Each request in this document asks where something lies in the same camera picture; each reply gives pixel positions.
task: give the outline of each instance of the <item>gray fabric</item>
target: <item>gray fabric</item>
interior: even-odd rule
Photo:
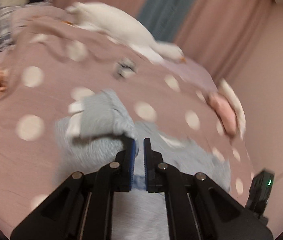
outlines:
[[[221,163],[192,140],[185,140],[183,148],[169,147],[159,134],[170,137],[160,133],[155,124],[136,122],[135,126],[139,135],[140,154],[135,160],[133,189],[129,193],[114,195],[112,239],[168,240],[164,195],[145,191],[144,138],[150,138],[152,149],[160,152],[165,162],[188,174],[204,172],[227,191],[230,190],[229,162]]]
[[[126,148],[125,136],[137,140],[134,123],[115,92],[105,90],[83,102],[80,138],[66,136],[70,117],[56,123],[56,140],[61,149],[56,183],[75,171],[92,173],[114,161],[116,154]]]
[[[172,42],[194,0],[147,0],[139,20],[157,41]]]

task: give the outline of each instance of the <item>folded gray clothing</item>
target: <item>folded gray clothing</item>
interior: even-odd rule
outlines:
[[[230,190],[229,162],[221,163],[192,140],[180,141],[178,147],[171,147],[167,142],[176,139],[158,131],[153,123],[136,122],[135,127],[139,135],[140,154],[135,159],[131,192],[114,194],[112,239],[167,240],[169,231],[164,195],[145,191],[144,138],[150,138],[152,149],[163,155],[164,162],[184,173],[204,172],[226,191]]]
[[[92,173],[114,161],[116,154],[126,148],[127,137],[136,141],[138,154],[135,125],[115,92],[105,90],[86,97],[83,104],[79,138],[66,136],[70,117],[56,122],[56,140],[61,149],[56,183],[75,171]]]

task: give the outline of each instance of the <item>blue-gray curtain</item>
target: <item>blue-gray curtain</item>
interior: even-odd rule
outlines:
[[[157,41],[172,42],[194,0],[147,0],[139,20]]]

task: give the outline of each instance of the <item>lavender pillow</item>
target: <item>lavender pillow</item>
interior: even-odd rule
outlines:
[[[207,92],[218,91],[208,71],[188,57],[186,57],[186,63],[177,64],[165,60],[162,65],[179,75],[184,81],[199,86]]]

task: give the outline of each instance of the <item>bed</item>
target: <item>bed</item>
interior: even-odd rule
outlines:
[[[229,193],[245,205],[254,171],[244,141],[225,134],[205,101],[217,87],[202,66],[190,58],[187,64],[154,65],[102,33],[62,22],[71,20],[62,9],[23,10],[12,19],[14,47],[0,54],[8,87],[0,98],[0,230],[7,237],[60,182],[56,121],[68,116],[78,97],[109,88],[134,122],[153,122],[166,135],[195,140],[221,163],[229,162]],[[72,55],[78,49],[83,55]],[[138,71],[119,81],[114,65],[125,57]],[[187,120],[189,111],[195,121]]]

